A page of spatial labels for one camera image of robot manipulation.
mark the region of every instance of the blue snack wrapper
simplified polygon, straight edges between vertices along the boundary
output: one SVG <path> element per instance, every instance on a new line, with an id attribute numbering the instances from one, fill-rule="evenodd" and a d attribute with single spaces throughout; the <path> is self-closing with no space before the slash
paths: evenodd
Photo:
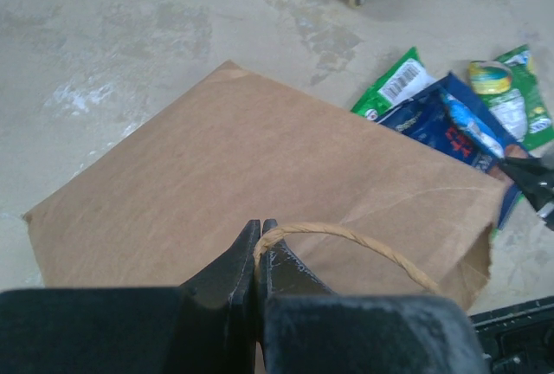
<path id="1" fill-rule="evenodd" d="M 460 130 L 459 126 L 463 121 L 470 123 L 469 118 L 462 119 L 458 113 L 458 125 L 452 120 L 452 105 L 445 106 L 448 94 L 468 109 L 473 119 L 479 119 L 481 126 L 486 127 L 480 131 L 486 130 L 487 134 L 490 133 L 490 136 L 502 146 L 506 156 L 515 154 L 520 158 L 530 157 L 529 152 L 496 120 L 477 94 L 452 73 L 380 116 L 376 122 L 479 171 L 510 182 L 500 209 L 498 228 L 501 229 L 506 225 L 513 207 L 519 200 L 520 191 L 496 166 L 498 159 L 493 156 L 493 151 L 482 150 Z"/>
<path id="2" fill-rule="evenodd" d="M 442 90 L 441 99 L 452 122 L 484 153 L 496 159 L 504 158 L 504 145 L 489 126 L 459 102 L 452 94 Z"/>

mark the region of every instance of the twisted paper handle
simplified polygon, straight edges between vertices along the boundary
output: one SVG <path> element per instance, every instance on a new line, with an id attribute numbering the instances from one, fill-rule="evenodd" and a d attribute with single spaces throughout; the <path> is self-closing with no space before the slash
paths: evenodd
<path id="1" fill-rule="evenodd" d="M 417 268 L 414 263 L 400 253 L 394 251 L 389 246 L 378 242 L 373 238 L 363 237 L 354 231 L 339 225 L 326 224 L 323 222 L 299 222 L 269 230 L 254 247 L 254 268 L 256 273 L 258 272 L 258 267 L 260 266 L 261 257 L 275 244 L 291 234 L 312 233 L 336 235 L 338 237 L 343 237 L 347 240 L 357 242 L 360 246 L 364 246 L 375 251 L 376 253 L 379 253 L 383 257 L 386 257 L 390 261 L 394 262 L 397 266 L 403 268 L 409 278 L 421 287 L 424 287 L 431 293 L 439 293 L 439 285 L 435 281 L 427 276 L 422 270 Z"/>

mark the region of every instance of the brown paper bag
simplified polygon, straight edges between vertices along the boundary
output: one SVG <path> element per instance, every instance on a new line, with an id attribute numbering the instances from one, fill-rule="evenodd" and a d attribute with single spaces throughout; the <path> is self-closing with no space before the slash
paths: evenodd
<path id="1" fill-rule="evenodd" d="M 50 287 L 180 284 L 247 220 L 274 217 L 371 235 L 468 308 L 502 195 L 456 160 L 227 62 L 26 219 Z M 352 242 L 288 242 L 340 293 L 421 290 Z"/>

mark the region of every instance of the black plastic part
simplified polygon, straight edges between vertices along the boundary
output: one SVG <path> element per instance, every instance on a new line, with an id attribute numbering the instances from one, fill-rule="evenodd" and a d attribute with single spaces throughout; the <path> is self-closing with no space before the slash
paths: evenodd
<path id="1" fill-rule="evenodd" d="M 433 296 L 274 296 L 265 318 L 270 374 L 486 374 L 467 316 Z"/>
<path id="2" fill-rule="evenodd" d="M 554 296 L 472 317 L 492 374 L 554 372 Z"/>
<path id="3" fill-rule="evenodd" d="M 2 293 L 0 372 L 171 372 L 164 367 L 187 301 L 175 287 Z"/>
<path id="4" fill-rule="evenodd" d="M 539 158 L 505 158 L 498 162 L 498 167 L 519 187 L 536 211 L 554 200 L 554 173 L 543 166 Z"/>
<path id="5" fill-rule="evenodd" d="M 277 227 L 274 219 L 263 223 L 262 234 Z M 267 299 L 276 294 L 323 294 L 334 292 L 323 283 L 287 246 L 285 241 L 277 243 L 260 260 L 260 272 L 256 281 L 257 337 L 264 349 L 263 326 Z"/>
<path id="6" fill-rule="evenodd" d="M 0 373 L 252 373 L 260 233 L 181 287 L 0 294 Z"/>

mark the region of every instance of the barcode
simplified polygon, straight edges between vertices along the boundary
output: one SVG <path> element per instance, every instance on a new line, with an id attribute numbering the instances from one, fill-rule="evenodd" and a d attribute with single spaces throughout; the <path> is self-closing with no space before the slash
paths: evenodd
<path id="1" fill-rule="evenodd" d="M 386 95 L 392 104 L 396 104 L 396 99 L 400 93 L 419 73 L 421 73 L 421 70 L 418 67 L 412 64 L 405 64 L 403 70 L 391 78 L 380 91 Z"/>

